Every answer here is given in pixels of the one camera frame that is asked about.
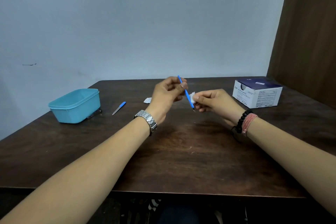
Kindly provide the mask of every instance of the floor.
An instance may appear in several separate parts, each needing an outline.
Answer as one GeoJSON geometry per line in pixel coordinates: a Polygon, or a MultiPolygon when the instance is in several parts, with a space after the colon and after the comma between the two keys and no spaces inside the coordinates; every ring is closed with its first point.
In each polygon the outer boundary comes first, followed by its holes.
{"type": "MultiPolygon", "coordinates": [[[[12,195],[9,193],[0,194],[0,219],[6,215],[15,205],[17,205],[25,196],[12,195]]],[[[133,202],[135,199],[123,199],[124,201],[133,202]]],[[[320,223],[336,223],[336,219],[327,213],[322,207],[312,200],[302,204],[288,203],[253,203],[249,202],[246,206],[239,202],[225,204],[219,201],[209,201],[206,204],[212,209],[218,209],[222,213],[223,223],[244,223],[245,207],[247,209],[248,223],[291,223],[304,222],[320,222],[320,223]]],[[[115,198],[107,198],[91,217],[88,224],[119,224],[120,223],[120,200],[115,198]]],[[[145,224],[148,224],[148,211],[145,215],[145,224]]],[[[139,215],[136,216],[136,224],[139,221],[139,215]]]]}

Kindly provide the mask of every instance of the pink string bracelet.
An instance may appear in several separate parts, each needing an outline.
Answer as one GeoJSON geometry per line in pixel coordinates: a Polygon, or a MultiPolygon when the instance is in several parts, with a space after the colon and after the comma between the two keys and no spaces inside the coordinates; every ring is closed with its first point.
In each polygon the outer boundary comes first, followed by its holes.
{"type": "Polygon", "coordinates": [[[242,129],[243,129],[243,132],[242,134],[244,136],[246,136],[246,132],[247,132],[247,129],[249,128],[249,125],[251,124],[251,122],[256,118],[258,117],[258,115],[254,114],[254,113],[250,113],[249,115],[246,116],[244,122],[243,122],[243,125],[242,125],[242,129]]]}

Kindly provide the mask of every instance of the dark brown table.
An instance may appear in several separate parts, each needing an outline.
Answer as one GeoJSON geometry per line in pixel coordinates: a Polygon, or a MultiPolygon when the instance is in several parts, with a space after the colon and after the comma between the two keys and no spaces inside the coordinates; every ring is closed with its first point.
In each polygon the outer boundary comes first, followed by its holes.
{"type": "MultiPolygon", "coordinates": [[[[190,92],[223,88],[236,78],[190,78],[190,92]]],[[[0,141],[0,188],[34,189],[145,109],[157,82],[106,80],[103,113],[79,124],[60,124],[51,112],[0,141]],[[112,112],[126,101],[114,116],[112,112]]],[[[279,105],[254,110],[288,133],[336,155],[336,111],[284,87],[279,105]]],[[[305,190],[250,139],[235,141],[213,113],[175,103],[166,121],[137,150],[113,191],[304,198],[305,190]]]]}

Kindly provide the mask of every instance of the black beaded bracelet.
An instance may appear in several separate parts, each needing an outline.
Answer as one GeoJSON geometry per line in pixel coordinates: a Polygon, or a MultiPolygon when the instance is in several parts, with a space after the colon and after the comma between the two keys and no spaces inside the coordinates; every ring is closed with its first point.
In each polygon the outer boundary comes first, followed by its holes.
{"type": "Polygon", "coordinates": [[[242,133],[242,125],[243,125],[243,122],[246,118],[247,115],[249,115],[250,113],[253,113],[252,110],[246,110],[243,115],[240,117],[240,119],[238,120],[238,123],[237,123],[237,126],[234,127],[234,129],[237,131],[237,133],[241,134],[242,133]]]}

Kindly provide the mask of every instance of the silver wristwatch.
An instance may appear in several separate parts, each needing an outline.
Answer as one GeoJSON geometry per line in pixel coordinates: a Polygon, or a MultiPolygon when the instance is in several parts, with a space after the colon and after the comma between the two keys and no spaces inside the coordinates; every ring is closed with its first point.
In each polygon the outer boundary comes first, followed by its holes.
{"type": "Polygon", "coordinates": [[[150,128],[149,136],[151,136],[152,133],[156,130],[156,127],[158,126],[156,124],[155,120],[153,119],[153,117],[148,112],[146,112],[144,110],[141,110],[136,115],[134,115],[133,119],[135,119],[137,116],[140,116],[140,117],[144,118],[148,122],[149,128],[150,128]]]}

